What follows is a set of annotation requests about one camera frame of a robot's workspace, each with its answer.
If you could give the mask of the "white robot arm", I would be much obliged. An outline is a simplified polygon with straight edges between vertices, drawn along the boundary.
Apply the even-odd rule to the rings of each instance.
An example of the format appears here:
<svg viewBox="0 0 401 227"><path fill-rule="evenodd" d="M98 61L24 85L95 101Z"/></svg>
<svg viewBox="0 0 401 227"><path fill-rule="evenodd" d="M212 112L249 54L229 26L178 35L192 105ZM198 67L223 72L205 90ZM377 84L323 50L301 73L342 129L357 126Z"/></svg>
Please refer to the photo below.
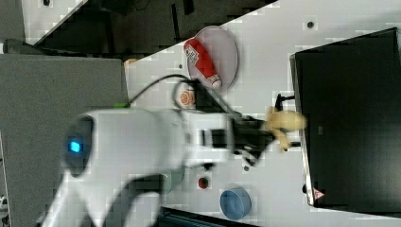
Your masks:
<svg viewBox="0 0 401 227"><path fill-rule="evenodd" d="M83 113L65 134L61 185L41 227L152 227L187 170L258 158L273 140L262 125L173 109Z"/></svg>

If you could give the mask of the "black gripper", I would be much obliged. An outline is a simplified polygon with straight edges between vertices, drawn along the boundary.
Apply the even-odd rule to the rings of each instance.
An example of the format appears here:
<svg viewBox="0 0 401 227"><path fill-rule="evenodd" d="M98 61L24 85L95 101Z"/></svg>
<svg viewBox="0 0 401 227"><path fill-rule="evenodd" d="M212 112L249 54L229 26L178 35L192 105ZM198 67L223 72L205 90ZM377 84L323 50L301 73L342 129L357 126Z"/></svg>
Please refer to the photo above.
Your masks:
<svg viewBox="0 0 401 227"><path fill-rule="evenodd" d="M264 131L264 125L264 120L251 116L233 121L234 154L241 155L250 166L256 166L265 149L273 142L273 134Z"/></svg>

